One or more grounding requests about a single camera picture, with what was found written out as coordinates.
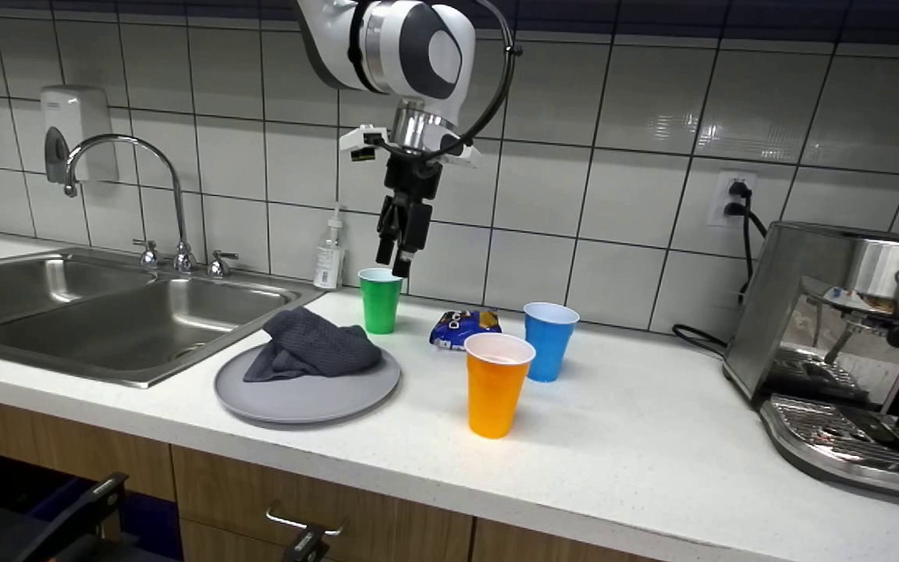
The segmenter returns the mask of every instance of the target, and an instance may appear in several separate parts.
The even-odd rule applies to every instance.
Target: plastic cup
[[[536,347],[536,359],[531,366],[535,382],[554,382],[561,375],[578,320],[579,316],[559,303],[524,307],[524,339]]]
[[[361,328],[368,333],[393,333],[397,328],[397,301],[400,277],[390,268],[361,268],[358,294],[361,294]]]
[[[536,349],[512,333],[471,333],[463,349],[467,353],[467,424],[481,438],[505,438]]]

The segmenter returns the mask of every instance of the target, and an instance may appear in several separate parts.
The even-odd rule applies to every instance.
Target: towel
[[[270,336],[244,382],[338,378],[361,375],[385,356],[358,323],[338,328],[308,308],[277,311],[262,323]]]

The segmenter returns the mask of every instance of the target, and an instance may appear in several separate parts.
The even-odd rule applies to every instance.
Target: bottle
[[[316,286],[334,290],[344,280],[344,206],[334,204],[325,244],[317,247]]]

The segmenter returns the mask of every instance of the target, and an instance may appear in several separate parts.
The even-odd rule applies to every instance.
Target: blue cup
[[[535,382],[554,382],[569,353],[569,339],[579,316],[559,303],[527,303],[524,307],[524,339],[536,347],[531,366]]]

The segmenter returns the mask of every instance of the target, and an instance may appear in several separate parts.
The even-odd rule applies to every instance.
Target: sink basin
[[[149,388],[316,295],[267,280],[132,277],[91,258],[85,271],[54,257],[0,264],[0,290],[33,285],[0,307],[0,359]]]
[[[143,286],[132,258],[102,253],[38,253],[0,262],[0,317]]]

